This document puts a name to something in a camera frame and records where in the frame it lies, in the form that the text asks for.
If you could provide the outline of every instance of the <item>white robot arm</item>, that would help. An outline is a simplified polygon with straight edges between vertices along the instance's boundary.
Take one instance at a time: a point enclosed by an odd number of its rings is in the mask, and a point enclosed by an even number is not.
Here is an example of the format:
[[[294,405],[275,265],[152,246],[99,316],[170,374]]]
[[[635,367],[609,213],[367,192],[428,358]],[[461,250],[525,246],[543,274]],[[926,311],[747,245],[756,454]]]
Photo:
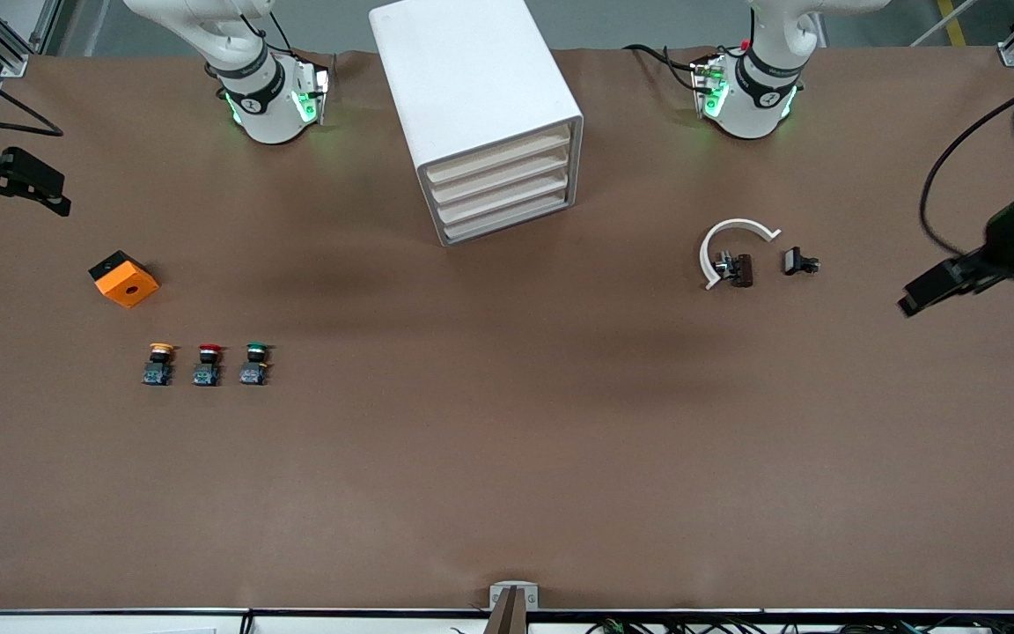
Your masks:
[[[124,0],[205,57],[225,87],[233,119],[255,141],[283,143],[321,122],[327,69],[271,51],[245,20],[267,16],[275,0]]]
[[[707,93],[697,107],[722,130],[740,139],[772,133],[789,116],[797,80],[817,47],[809,13],[849,15],[883,8],[890,0],[747,0],[752,16],[748,49],[728,50],[696,73]]]

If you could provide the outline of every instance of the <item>table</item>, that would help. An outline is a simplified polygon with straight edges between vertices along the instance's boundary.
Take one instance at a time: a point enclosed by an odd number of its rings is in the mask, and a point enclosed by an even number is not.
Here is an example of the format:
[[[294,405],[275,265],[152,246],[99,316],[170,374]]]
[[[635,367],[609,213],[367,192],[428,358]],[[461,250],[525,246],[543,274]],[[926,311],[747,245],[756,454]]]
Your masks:
[[[0,149],[74,206],[0,200],[0,609],[459,607],[504,577],[548,607],[1014,609],[1014,284],[894,305],[943,258],[927,168],[1014,70],[822,50],[745,142],[645,57],[557,59],[579,204],[455,249],[369,54],[283,147],[193,58],[8,81],[67,133]],[[933,221],[974,245],[1012,198],[1002,117]],[[705,291],[694,250],[735,216],[784,234],[721,236],[756,285]],[[821,272],[781,276],[791,245]],[[87,274],[116,250],[162,282],[132,310]],[[148,389],[160,340],[177,380]],[[234,382],[250,340],[277,347],[264,389]],[[216,390],[186,383],[202,342],[229,346]]]

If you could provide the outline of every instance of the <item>green led light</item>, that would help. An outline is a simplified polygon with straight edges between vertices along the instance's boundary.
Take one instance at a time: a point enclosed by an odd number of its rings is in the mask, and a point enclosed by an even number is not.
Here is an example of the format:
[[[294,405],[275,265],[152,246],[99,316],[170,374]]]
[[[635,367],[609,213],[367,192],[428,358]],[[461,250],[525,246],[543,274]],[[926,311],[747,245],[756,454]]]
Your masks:
[[[241,116],[238,116],[237,107],[233,104],[233,99],[229,96],[229,92],[225,93],[225,102],[229,104],[229,110],[233,112],[233,121],[236,121],[237,125],[241,125]]]
[[[793,85],[792,90],[789,92],[789,95],[785,97],[785,108],[784,111],[781,111],[781,119],[784,119],[785,117],[789,116],[789,109],[792,108],[792,98],[796,95],[797,95],[797,87],[796,85]]]
[[[302,119],[305,124],[310,124],[310,122],[315,120],[315,105],[314,99],[307,95],[299,95],[299,93],[292,92],[292,101],[297,105],[297,111],[299,111],[299,119]]]
[[[730,94],[729,84],[725,81],[720,81],[717,87],[711,90],[711,93],[707,97],[707,117],[717,117],[719,113],[722,112],[722,103],[725,98]]]

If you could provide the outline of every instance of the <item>orange box with hole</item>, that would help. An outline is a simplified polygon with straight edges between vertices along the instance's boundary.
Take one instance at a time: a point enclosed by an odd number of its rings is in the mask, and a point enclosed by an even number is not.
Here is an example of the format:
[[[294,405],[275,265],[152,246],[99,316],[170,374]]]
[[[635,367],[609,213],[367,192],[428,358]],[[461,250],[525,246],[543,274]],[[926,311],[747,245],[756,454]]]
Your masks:
[[[88,273],[104,297],[125,308],[132,308],[158,290],[156,279],[122,251],[88,269]]]

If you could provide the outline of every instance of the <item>yellow floor stripe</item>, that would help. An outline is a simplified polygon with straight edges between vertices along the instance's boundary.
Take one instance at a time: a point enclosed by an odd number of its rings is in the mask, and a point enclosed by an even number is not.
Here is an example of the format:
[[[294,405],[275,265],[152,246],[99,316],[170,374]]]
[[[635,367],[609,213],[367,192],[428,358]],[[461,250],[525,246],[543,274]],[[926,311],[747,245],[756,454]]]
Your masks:
[[[941,16],[945,17],[953,12],[952,0],[937,0],[937,10],[941,11]],[[961,23],[952,20],[945,25],[945,32],[949,36],[949,44],[953,47],[964,47],[964,33],[961,32]]]

